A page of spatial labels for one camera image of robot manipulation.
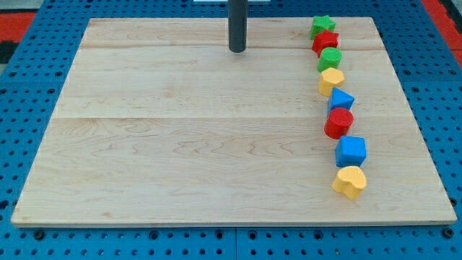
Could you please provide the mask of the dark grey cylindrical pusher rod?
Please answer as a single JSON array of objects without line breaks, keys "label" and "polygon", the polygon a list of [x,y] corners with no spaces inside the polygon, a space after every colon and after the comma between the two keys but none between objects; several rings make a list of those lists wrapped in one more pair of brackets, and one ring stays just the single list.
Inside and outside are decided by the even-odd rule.
[{"label": "dark grey cylindrical pusher rod", "polygon": [[228,1],[228,47],[233,53],[246,49],[247,18],[247,0]]}]

